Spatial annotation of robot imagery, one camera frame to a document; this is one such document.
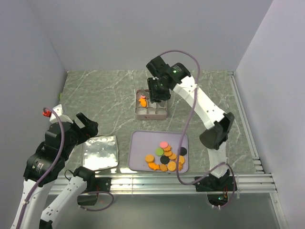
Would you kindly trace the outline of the green round cookie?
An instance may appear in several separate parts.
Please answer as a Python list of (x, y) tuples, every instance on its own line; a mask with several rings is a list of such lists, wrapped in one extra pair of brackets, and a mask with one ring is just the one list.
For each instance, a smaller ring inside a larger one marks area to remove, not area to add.
[(156, 153), (157, 156), (163, 156), (164, 155), (164, 150), (159, 147), (155, 150), (155, 153)]

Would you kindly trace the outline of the metal tongs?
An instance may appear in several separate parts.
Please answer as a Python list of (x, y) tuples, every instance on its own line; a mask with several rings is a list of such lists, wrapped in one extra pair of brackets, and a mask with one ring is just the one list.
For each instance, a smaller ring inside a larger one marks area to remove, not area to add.
[(146, 100), (147, 100), (147, 102), (148, 102), (147, 108), (148, 108), (148, 107), (153, 107), (153, 104), (155, 105), (155, 107), (166, 107), (166, 105), (167, 105), (167, 102), (166, 102), (166, 101), (157, 101), (157, 100), (153, 99), (152, 96), (151, 96), (151, 92), (150, 92), (149, 89), (143, 89), (143, 88), (141, 88), (141, 89), (139, 90), (139, 93), (140, 93), (140, 98), (141, 98), (141, 95), (146, 96)]

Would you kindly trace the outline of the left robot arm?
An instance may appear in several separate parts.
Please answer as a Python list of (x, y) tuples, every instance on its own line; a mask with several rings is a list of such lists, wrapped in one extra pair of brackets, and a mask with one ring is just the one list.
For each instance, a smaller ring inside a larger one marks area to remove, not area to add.
[(11, 226), (13, 229), (56, 228), (62, 214), (82, 193), (106, 194), (114, 198), (109, 189), (98, 186), (94, 171), (80, 166), (72, 172), (63, 191), (45, 206), (49, 192), (71, 152), (75, 146), (97, 135), (98, 123), (78, 113), (76, 116), (84, 125), (80, 128), (74, 120), (59, 111), (44, 108), (42, 114), (50, 119), (51, 125), (44, 141), (27, 160), (22, 196)]

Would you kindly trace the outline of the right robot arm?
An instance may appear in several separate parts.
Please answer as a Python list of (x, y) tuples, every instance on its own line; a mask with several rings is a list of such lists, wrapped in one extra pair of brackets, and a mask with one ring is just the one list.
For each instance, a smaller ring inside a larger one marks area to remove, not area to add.
[(226, 191), (229, 185), (235, 188), (233, 172), (226, 159), (226, 141), (234, 122), (234, 115), (219, 108), (197, 84), (197, 79), (187, 68), (177, 63), (169, 66), (164, 61), (150, 61), (146, 65), (150, 99), (153, 103), (167, 101), (170, 92), (178, 94), (196, 113), (205, 130), (199, 139), (208, 150), (210, 170), (207, 175), (195, 179), (192, 185), (202, 191)]

